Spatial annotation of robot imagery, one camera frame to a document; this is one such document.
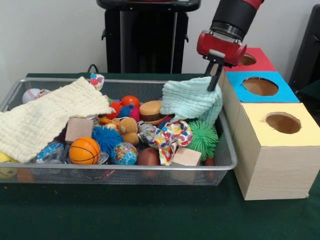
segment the mint towel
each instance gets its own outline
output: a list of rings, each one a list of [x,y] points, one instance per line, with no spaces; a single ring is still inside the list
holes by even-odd
[[[163,89],[161,114],[179,120],[195,119],[214,124],[222,109],[222,92],[219,85],[214,91],[207,91],[211,77],[198,77],[187,81],[169,81]]]

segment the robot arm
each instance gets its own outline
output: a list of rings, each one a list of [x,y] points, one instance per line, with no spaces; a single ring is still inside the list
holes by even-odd
[[[208,91],[216,88],[224,66],[234,67],[244,56],[247,45],[242,41],[263,2],[264,0],[220,0],[210,31],[203,31],[197,43],[197,52],[210,61],[205,76],[210,76],[213,66],[218,64]]]

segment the round hole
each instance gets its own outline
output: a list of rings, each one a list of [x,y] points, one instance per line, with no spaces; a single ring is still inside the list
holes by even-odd
[[[284,112],[270,113],[265,121],[270,127],[283,134],[295,134],[301,129],[300,121],[294,116]]]
[[[240,59],[240,62],[239,62],[240,65],[244,65],[244,66],[253,65],[256,63],[257,63],[257,60],[253,56],[246,53],[243,55],[243,57]]]
[[[243,81],[244,87],[252,94],[259,96],[274,96],[279,88],[272,81],[262,77],[249,77]]]

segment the wooden block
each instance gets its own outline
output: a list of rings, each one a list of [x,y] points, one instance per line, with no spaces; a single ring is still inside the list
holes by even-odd
[[[227,72],[223,109],[233,136],[241,103],[299,103],[278,72]]]
[[[244,199],[306,198],[320,169],[319,136],[303,103],[242,103],[233,142]]]
[[[194,151],[185,147],[179,147],[176,151],[171,166],[199,166],[201,161],[201,152]],[[196,171],[170,171],[171,178],[180,182],[192,185],[196,178]]]
[[[91,119],[72,117],[69,119],[65,142],[67,144],[72,144],[75,140],[82,137],[91,138],[92,131],[94,128],[94,121]]]

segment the green spiky ball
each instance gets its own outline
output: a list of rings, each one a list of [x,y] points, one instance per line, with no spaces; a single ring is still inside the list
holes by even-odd
[[[191,122],[189,126],[191,127],[193,138],[187,148],[202,153],[202,161],[205,161],[207,157],[213,158],[219,142],[215,126],[201,120]]]

